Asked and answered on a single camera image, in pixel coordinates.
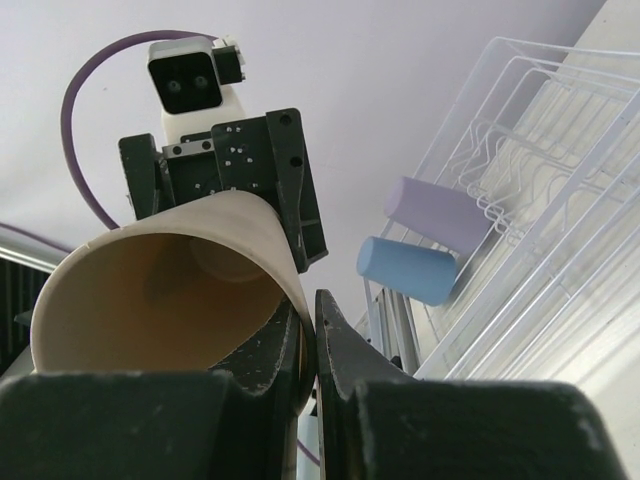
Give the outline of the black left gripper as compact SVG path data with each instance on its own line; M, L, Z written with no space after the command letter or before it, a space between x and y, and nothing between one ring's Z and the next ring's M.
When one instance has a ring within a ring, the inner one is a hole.
M223 191L246 191L278 207L298 272L328 255L299 110L218 124L162 153L149 133L124 137L118 148L137 220Z

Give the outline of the beige plastic cup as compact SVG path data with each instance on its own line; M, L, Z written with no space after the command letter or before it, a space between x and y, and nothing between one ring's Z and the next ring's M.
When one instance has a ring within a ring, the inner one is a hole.
M38 373L191 371L214 366L283 302L300 325L302 409L314 328L280 217L224 191L111 230L53 270L32 315Z

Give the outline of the lilac plastic cup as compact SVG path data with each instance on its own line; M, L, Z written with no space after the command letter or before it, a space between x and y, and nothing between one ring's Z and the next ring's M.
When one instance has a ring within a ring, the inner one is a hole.
M384 213L389 220L464 255L483 242L492 226L468 194L405 176L388 195Z

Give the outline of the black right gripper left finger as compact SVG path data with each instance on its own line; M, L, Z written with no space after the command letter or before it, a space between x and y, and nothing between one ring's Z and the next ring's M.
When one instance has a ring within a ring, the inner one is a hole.
M292 479L299 317L282 302L206 371L32 374L1 385L5 479Z

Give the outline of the blue plastic cup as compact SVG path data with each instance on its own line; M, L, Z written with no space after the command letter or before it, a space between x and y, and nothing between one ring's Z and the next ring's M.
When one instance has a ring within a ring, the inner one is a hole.
M379 237L363 242L356 269L369 281L431 306L447 301L457 276L450 253Z

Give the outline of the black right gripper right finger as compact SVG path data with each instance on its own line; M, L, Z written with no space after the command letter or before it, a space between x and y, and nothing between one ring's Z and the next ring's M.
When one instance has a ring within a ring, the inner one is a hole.
M325 479L621 479L595 406L557 382L417 380L315 298Z

